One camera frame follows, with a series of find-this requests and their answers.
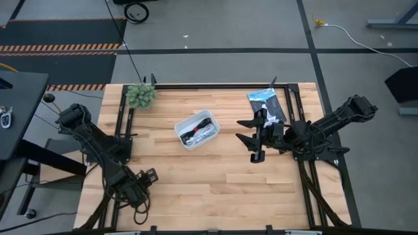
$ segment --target hazard stripe tape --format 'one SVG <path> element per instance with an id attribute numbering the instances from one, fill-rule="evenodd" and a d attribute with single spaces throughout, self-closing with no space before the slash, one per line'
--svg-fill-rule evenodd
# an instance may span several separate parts
<path id="1" fill-rule="evenodd" d="M 63 55 L 117 55 L 116 52 L 65 52 L 65 53 L 7 53 L 1 56 L 63 56 Z"/>
<path id="2" fill-rule="evenodd" d="M 48 85 L 47 91 L 102 91 L 106 84 L 65 84 L 65 85 Z"/>
<path id="3" fill-rule="evenodd" d="M 119 49 L 119 43 L 95 44 L 61 44 L 61 45 L 14 45 L 0 46 L 0 52 L 40 52 L 57 50 L 114 50 Z"/>
<path id="4" fill-rule="evenodd" d="M 10 22 L 36 22 L 36 21 L 80 21 L 80 20 L 111 20 L 112 18 L 77 18 L 77 19 L 15 19 Z M 125 17 L 115 18 L 115 20 L 126 20 Z"/>

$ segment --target cable bundle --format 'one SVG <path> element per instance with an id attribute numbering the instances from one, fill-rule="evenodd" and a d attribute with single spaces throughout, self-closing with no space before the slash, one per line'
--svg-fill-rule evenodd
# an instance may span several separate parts
<path id="1" fill-rule="evenodd" d="M 180 138 L 182 139 L 183 144 L 188 145 L 188 140 L 190 140 L 199 129 L 202 129 L 209 124 L 212 124 L 210 117 L 203 119 L 195 128 L 193 128 L 193 130 L 182 134 Z"/>

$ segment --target black table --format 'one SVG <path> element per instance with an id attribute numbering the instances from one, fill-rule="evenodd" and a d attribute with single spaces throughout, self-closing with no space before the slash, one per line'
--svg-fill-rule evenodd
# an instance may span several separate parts
<path id="1" fill-rule="evenodd" d="M 39 172 L 39 165 L 28 163 L 29 159 L 81 176 L 86 175 L 86 166 L 23 140 L 45 92 L 48 75 L 0 71 L 0 78 L 13 85 L 12 89 L 0 89 L 0 106 L 6 106 L 7 110 L 13 107 L 12 125 L 8 129 L 0 127 L 1 220 L 20 175 L 26 173 L 35 176 Z M 27 191 L 24 200 L 31 198 L 32 194 L 33 191 Z M 25 208 L 21 207 L 18 214 L 24 211 Z"/>

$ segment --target gray floor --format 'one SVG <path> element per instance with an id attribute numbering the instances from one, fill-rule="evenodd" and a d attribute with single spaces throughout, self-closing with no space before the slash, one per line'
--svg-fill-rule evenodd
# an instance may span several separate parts
<path id="1" fill-rule="evenodd" d="M 364 27 L 369 18 L 399 15 L 411 2 L 322 0 L 316 16 L 329 24 L 345 27 L 353 38 L 372 47 L 417 48 L 418 31 Z M 316 48 L 358 48 L 339 29 L 314 27 L 311 13 L 316 1 L 303 0 L 303 3 Z M 307 48 L 294 0 L 159 0 L 146 4 L 150 19 L 142 25 L 127 26 L 125 38 L 130 49 Z M 110 5 L 114 15 L 121 16 L 121 7 Z M 0 8 L 0 16 L 7 14 L 11 12 Z M 107 17 L 102 0 L 26 0 L 18 15 L 21 19 Z M 398 55 L 418 65 L 417 54 Z M 398 116 L 398 105 L 383 83 L 405 65 L 377 54 L 318 56 L 333 108 L 354 94 L 365 95 L 379 108 L 373 121 L 352 124 L 340 131 L 342 144 L 351 148 L 346 159 L 363 227 L 418 231 L 415 196 L 418 177 L 414 169 L 418 163 L 418 147 L 414 143 L 418 137 L 418 119 Z M 267 82 L 274 76 L 278 76 L 279 82 L 316 82 L 309 54 L 134 55 L 133 60 L 142 76 L 153 72 L 159 82 Z M 112 83 L 137 79 L 128 56 L 118 55 Z M 98 91 L 88 93 L 101 95 Z M 79 102 L 97 119 L 100 100 L 64 91 L 55 94 L 61 108 Z M 37 114 L 50 122 L 56 119 L 43 105 Z M 67 138 L 37 117 L 33 118 L 25 137 L 39 145 L 47 138 Z M 27 221 L 15 215 L 23 191 L 21 188 L 15 192 L 0 228 Z M 75 212 L 79 195 L 74 191 L 37 189 L 31 207 L 39 212 L 39 217 Z M 68 231 L 73 221 L 71 216 L 58 217 L 9 234 Z"/>

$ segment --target wooden tabletop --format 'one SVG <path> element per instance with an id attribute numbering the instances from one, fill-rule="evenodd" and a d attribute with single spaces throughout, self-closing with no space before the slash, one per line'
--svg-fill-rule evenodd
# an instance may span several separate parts
<path id="1" fill-rule="evenodd" d="M 106 86 L 98 122 L 106 134 L 114 134 L 122 87 Z M 315 84 L 299 83 L 299 88 L 306 119 L 323 117 Z M 298 167 L 291 153 L 279 155 L 277 150 L 265 149 L 266 161 L 252 164 L 250 152 L 235 137 L 235 133 L 251 136 L 254 132 L 236 121 L 253 118 L 247 94 L 255 90 L 158 89 L 150 110 L 135 110 L 131 133 L 138 136 L 133 137 L 128 165 L 133 172 L 155 168 L 159 181 L 150 187 L 152 205 L 146 223 L 136 225 L 134 210 L 127 207 L 120 210 L 118 230 L 149 230 L 152 225 L 158 230 L 264 230 L 266 225 L 273 225 L 273 229 L 308 228 Z M 283 90 L 277 89 L 276 94 L 289 120 Z M 204 109 L 211 111 L 221 130 L 213 140 L 188 151 L 176 136 L 174 125 Z M 350 223 L 338 171 L 321 161 L 316 166 L 325 200 Z M 84 182 L 74 227 L 85 223 L 102 196 L 98 167 Z M 313 197 L 312 202 L 319 225 Z"/>

